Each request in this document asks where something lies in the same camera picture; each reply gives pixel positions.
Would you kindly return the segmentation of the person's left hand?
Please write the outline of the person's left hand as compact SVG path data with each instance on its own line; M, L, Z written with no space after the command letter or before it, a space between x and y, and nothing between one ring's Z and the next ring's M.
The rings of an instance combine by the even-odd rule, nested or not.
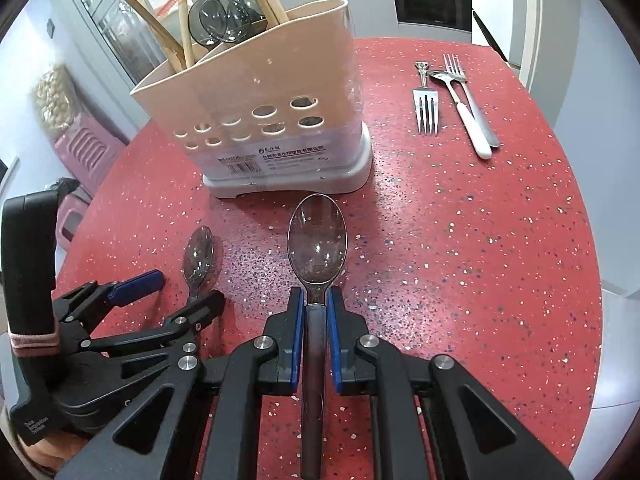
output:
M17 438L17 442L34 465L46 471L58 472L80 452L88 440L77 434L57 431L33 445L27 445L21 438Z

